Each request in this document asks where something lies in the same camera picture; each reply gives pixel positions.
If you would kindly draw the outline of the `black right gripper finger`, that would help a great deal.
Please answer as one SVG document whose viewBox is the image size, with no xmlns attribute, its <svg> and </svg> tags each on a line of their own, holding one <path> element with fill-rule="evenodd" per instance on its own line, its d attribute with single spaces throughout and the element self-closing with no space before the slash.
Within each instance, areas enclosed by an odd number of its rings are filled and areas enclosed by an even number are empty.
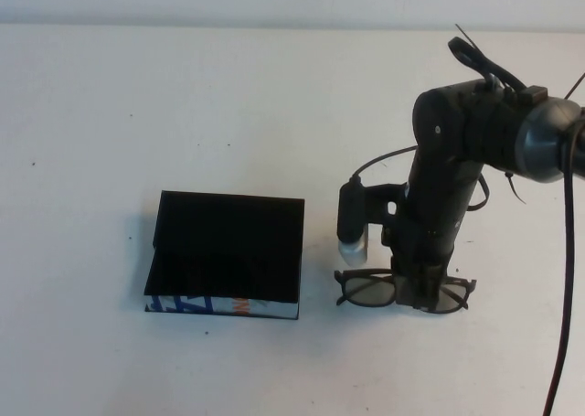
<svg viewBox="0 0 585 416">
<path fill-rule="evenodd" d="M 425 293 L 425 307 L 434 311 L 440 300 L 440 288 L 443 283 L 443 265 L 425 265 L 423 268 L 423 288 Z"/>
<path fill-rule="evenodd" d="M 395 302 L 409 307 L 421 307 L 416 282 L 408 276 L 397 274 L 394 276 Z"/>
</svg>

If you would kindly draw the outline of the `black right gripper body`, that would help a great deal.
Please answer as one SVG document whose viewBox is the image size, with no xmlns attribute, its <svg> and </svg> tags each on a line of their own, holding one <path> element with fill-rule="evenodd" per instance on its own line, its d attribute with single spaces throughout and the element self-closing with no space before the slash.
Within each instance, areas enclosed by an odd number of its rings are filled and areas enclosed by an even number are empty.
<svg viewBox="0 0 585 416">
<path fill-rule="evenodd" d="M 407 280 L 442 280 L 475 183 L 386 184 L 383 201 L 396 211 L 383 224 L 382 243 L 392 251 L 392 271 Z"/>
</svg>

